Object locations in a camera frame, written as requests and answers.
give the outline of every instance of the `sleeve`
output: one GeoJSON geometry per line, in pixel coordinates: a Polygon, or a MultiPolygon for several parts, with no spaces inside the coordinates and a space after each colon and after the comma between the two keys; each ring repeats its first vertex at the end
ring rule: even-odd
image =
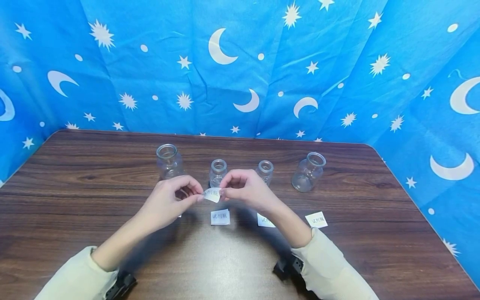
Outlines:
{"type": "Polygon", "coordinates": [[[378,300],[363,277],[345,260],[343,253],[317,228],[303,248],[292,249],[303,261],[301,275],[307,290],[323,300],[378,300]]]}
{"type": "Polygon", "coordinates": [[[117,279],[118,270],[105,272],[87,247],[69,259],[43,287],[35,300],[103,300],[117,279]]]}

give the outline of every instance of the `blue backdrop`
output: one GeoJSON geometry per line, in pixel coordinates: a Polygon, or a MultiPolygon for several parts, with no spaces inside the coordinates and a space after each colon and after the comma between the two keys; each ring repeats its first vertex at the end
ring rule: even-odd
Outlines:
{"type": "Polygon", "coordinates": [[[61,128],[367,143],[480,283],[480,2],[19,0],[0,186],[61,128]]]}

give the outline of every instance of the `wooden table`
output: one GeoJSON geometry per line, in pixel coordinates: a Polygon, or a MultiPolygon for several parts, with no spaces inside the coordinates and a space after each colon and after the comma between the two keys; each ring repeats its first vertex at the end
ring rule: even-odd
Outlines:
{"type": "MultiPolygon", "coordinates": [[[[127,132],[61,131],[0,189],[0,293],[33,299],[79,250],[99,245],[133,216],[158,180],[155,150],[175,144],[185,170],[208,185],[210,162],[275,165],[272,190],[300,216],[323,211],[323,232],[382,300],[480,299],[377,153],[362,144],[127,132]],[[290,184],[309,151],[327,159],[312,192],[290,184]]],[[[304,299],[272,268],[286,244],[276,228],[232,203],[232,224],[211,226],[205,201],[146,240],[127,262],[129,299],[304,299]]]]}

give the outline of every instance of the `label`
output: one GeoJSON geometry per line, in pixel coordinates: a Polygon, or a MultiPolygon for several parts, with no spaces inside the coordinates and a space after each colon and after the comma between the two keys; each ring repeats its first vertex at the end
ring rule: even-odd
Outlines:
{"type": "Polygon", "coordinates": [[[325,220],[323,212],[314,213],[308,216],[305,216],[310,227],[323,228],[327,227],[327,221],[325,220]]]}
{"type": "Polygon", "coordinates": [[[228,209],[217,210],[210,213],[210,224],[230,225],[230,211],[228,209]]]}
{"type": "Polygon", "coordinates": [[[205,199],[218,203],[220,201],[220,188],[210,188],[203,193],[205,199]]]}
{"type": "Polygon", "coordinates": [[[257,223],[259,227],[272,227],[272,228],[275,227],[275,225],[273,225],[273,223],[270,222],[269,219],[267,219],[266,217],[262,216],[259,213],[257,213],[257,223]]]}

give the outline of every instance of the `moon pattern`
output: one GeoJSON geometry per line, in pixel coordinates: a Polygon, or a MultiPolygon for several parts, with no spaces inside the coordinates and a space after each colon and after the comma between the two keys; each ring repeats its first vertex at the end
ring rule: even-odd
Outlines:
{"type": "Polygon", "coordinates": [[[480,77],[468,79],[459,85],[450,96],[450,106],[452,109],[463,115],[478,114],[480,111],[474,110],[467,104],[468,92],[477,84],[480,83],[480,77]]]}
{"type": "Polygon", "coordinates": [[[293,114],[295,117],[297,117],[297,119],[299,118],[300,109],[304,108],[305,106],[313,106],[318,109],[317,100],[313,99],[312,97],[304,97],[300,99],[293,108],[293,114]]]}
{"type": "Polygon", "coordinates": [[[220,28],[215,31],[208,41],[208,52],[213,60],[221,65],[228,65],[237,60],[238,56],[230,57],[225,55],[220,49],[220,36],[225,31],[225,28],[220,28]]]}
{"type": "Polygon", "coordinates": [[[258,105],[260,104],[260,99],[258,98],[257,93],[249,88],[250,94],[252,95],[252,98],[250,99],[250,102],[245,104],[245,105],[238,105],[238,104],[233,104],[236,109],[238,109],[241,112],[251,112],[257,109],[258,105]]]}
{"type": "Polygon", "coordinates": [[[47,77],[48,77],[48,81],[50,82],[52,87],[57,91],[57,93],[59,93],[64,97],[68,97],[68,96],[65,95],[65,93],[60,88],[60,84],[62,82],[67,81],[67,82],[73,83],[76,86],[79,86],[78,83],[75,80],[73,80],[70,76],[68,76],[67,74],[63,74],[59,71],[49,71],[47,73],[47,77]]]}
{"type": "Polygon", "coordinates": [[[13,103],[7,94],[0,90],[0,99],[3,101],[5,105],[5,112],[3,115],[0,116],[0,121],[10,121],[15,117],[15,107],[13,107],[13,103]]]}
{"type": "Polygon", "coordinates": [[[462,180],[467,178],[473,172],[473,159],[468,153],[465,154],[465,160],[459,166],[454,168],[445,168],[437,164],[433,156],[430,156],[430,167],[432,171],[440,178],[446,180],[462,180]]]}

